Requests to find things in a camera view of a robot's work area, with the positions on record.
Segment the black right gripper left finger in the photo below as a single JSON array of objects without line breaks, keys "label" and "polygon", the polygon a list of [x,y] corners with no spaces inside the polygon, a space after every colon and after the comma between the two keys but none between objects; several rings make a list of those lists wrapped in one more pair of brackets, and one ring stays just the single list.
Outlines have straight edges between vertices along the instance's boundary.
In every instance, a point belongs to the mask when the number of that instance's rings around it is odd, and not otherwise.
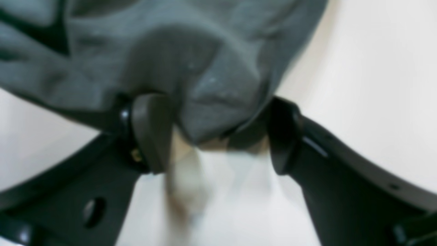
[{"label": "black right gripper left finger", "polygon": [[21,246],[114,246],[142,174],[170,162],[173,107],[143,94],[73,156],[1,192],[1,239]]}]

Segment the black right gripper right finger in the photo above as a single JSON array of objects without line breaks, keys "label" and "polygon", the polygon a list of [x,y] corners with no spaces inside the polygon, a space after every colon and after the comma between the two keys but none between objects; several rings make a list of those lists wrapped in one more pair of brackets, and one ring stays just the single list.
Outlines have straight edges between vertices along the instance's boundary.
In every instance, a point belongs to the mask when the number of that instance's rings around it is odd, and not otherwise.
[{"label": "black right gripper right finger", "polygon": [[273,168],[301,187],[321,245],[436,245],[436,194],[363,158],[293,102],[271,101],[267,130]]}]

